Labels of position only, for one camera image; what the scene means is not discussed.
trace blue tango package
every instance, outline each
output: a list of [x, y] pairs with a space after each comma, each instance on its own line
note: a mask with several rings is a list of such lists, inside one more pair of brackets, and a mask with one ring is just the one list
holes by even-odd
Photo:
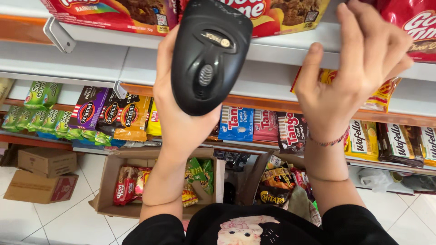
[[253, 141], [253, 109], [224, 105], [218, 139]]

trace hand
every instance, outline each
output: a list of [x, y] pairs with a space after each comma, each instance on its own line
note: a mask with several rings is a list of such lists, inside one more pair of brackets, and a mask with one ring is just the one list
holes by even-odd
[[406, 54], [412, 38], [385, 22], [369, 4], [351, 0], [337, 7], [342, 48], [331, 85], [318, 80], [323, 47], [313, 43], [304, 59], [296, 95], [315, 141], [330, 142], [347, 130], [351, 117], [383, 84], [413, 65]]
[[188, 158], [217, 124], [221, 105], [204, 116], [190, 116], [177, 105], [171, 88], [171, 61], [178, 30], [177, 25], [159, 43], [153, 96], [162, 128], [162, 151]]

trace barcode scanner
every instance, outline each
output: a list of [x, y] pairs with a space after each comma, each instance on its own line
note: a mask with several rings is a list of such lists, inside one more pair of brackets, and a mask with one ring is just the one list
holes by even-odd
[[190, 0], [174, 46], [171, 85], [191, 116], [215, 109], [229, 94], [244, 64], [253, 24], [217, 0]]

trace shelf bracket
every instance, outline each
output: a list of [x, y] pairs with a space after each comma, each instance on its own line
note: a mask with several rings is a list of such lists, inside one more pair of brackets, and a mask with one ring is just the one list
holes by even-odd
[[73, 52], [76, 41], [54, 17], [48, 18], [45, 22], [44, 33], [62, 53]]
[[123, 87], [121, 87], [120, 80], [115, 81], [115, 84], [113, 85], [113, 90], [115, 91], [115, 94], [119, 99], [126, 98], [127, 91]]

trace white tile floor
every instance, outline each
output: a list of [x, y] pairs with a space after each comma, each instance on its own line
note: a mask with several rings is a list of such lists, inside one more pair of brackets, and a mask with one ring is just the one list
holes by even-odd
[[[39, 245], [120, 245], [138, 220], [97, 214], [88, 204], [98, 193], [105, 156], [79, 158], [71, 200], [32, 204], [3, 199], [15, 168], [0, 167], [0, 241]], [[436, 245], [436, 196], [405, 196], [358, 189], [367, 208], [400, 244]]]

